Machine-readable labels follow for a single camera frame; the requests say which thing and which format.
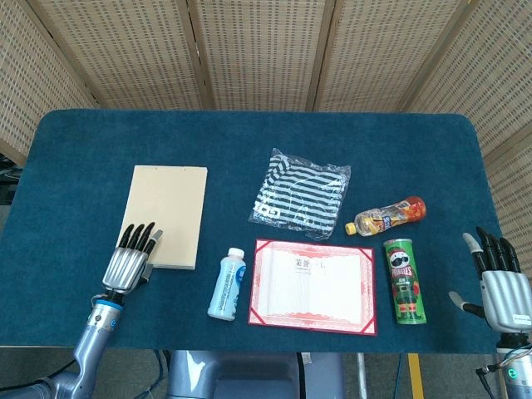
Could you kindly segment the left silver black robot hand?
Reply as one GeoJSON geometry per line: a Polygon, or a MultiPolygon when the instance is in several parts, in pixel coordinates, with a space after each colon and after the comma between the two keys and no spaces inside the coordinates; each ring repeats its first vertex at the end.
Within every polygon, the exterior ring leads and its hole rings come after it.
{"type": "Polygon", "coordinates": [[[111,256],[102,279],[108,297],[127,295],[149,281],[153,265],[149,258],[163,231],[153,231],[155,222],[126,227],[111,256]]]}

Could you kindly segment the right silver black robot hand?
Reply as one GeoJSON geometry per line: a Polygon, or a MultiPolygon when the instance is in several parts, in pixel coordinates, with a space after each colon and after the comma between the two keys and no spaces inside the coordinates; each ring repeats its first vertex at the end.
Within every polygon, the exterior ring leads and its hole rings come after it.
{"type": "Polygon", "coordinates": [[[477,236],[463,233],[479,279],[482,304],[464,300],[450,291],[451,301],[463,312],[486,320],[497,333],[531,332],[531,287],[520,269],[514,246],[496,238],[480,226],[477,236]]]}

